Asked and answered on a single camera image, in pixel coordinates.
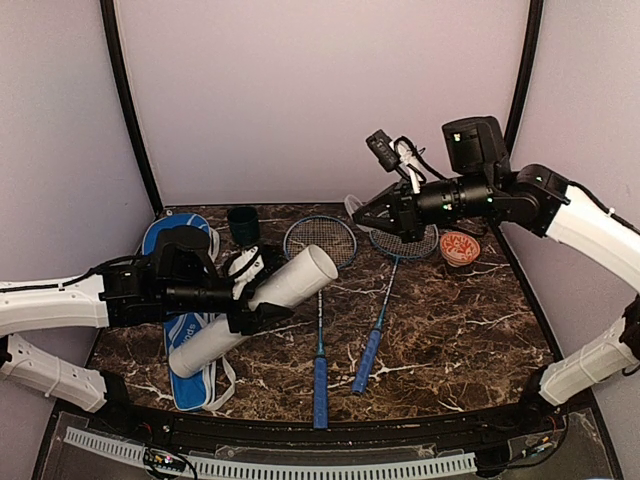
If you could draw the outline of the white shuttlecock tube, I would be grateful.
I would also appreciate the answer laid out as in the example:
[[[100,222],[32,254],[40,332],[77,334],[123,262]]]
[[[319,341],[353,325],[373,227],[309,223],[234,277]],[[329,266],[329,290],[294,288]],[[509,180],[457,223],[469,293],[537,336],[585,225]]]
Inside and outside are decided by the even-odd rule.
[[[252,313],[271,314],[265,325],[282,317],[304,300],[338,278],[337,267],[330,256],[316,245],[310,245],[259,285],[248,302]],[[231,331],[231,320],[215,320],[169,354],[173,373],[187,378],[214,362],[249,337]]]

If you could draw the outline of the clear plastic tube lid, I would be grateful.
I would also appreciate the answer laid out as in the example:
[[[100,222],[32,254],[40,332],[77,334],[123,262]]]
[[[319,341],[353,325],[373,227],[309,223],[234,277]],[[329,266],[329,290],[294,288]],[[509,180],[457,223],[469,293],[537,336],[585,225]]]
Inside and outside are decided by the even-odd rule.
[[[348,194],[344,198],[343,204],[350,217],[362,207],[362,202],[353,194]]]

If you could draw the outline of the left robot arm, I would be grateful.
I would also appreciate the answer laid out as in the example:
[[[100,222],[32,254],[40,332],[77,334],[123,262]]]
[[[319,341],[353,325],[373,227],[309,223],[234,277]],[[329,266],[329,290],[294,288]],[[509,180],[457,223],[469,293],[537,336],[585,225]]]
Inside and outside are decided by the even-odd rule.
[[[1,377],[72,403],[101,411],[120,436],[141,427],[128,404],[124,380],[89,370],[44,352],[22,333],[70,326],[128,328],[164,323],[190,312],[224,313],[233,333],[251,334],[291,316],[291,309],[251,293],[234,294],[235,282],[218,276],[209,255],[210,237],[194,226],[161,231],[147,255],[118,257],[71,279],[13,284],[1,289]]]

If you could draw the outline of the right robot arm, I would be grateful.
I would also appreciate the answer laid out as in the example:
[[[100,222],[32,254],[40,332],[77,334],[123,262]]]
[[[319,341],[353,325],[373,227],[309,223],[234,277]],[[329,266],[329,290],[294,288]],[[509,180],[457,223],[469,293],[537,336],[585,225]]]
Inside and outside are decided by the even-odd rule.
[[[539,164],[512,170],[499,122],[492,116],[451,121],[442,132],[455,177],[398,181],[355,211],[356,224],[408,243],[421,239],[429,225],[474,217],[512,222],[573,248],[633,289],[639,287],[638,229],[588,189]],[[510,424],[530,434],[574,395],[638,367],[639,302],[633,300],[595,340],[531,375],[520,404],[511,410]]]

